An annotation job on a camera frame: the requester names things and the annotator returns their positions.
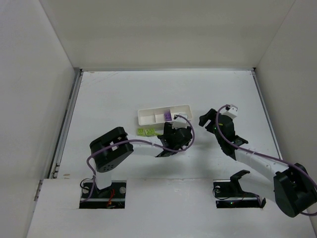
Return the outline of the purple lego brick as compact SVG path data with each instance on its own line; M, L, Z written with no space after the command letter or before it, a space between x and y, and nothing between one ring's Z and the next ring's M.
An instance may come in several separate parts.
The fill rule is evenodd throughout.
M163 116L165 121L172 121L172 116L170 112L165 112Z

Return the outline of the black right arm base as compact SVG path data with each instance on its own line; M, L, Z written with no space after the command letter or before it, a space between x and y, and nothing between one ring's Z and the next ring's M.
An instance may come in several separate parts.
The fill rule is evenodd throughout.
M126 181L112 181L110 187L99 190L94 187L92 180L81 182L80 209L124 209L126 197Z

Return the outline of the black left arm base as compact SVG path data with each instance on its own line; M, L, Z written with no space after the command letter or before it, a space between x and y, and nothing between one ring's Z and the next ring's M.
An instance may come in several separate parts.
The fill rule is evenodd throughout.
M259 195L243 191L239 180L249 175L250 171L241 170L230 177L230 179L213 180L212 194L215 198L217 209L233 208L260 208L266 205L266 199Z

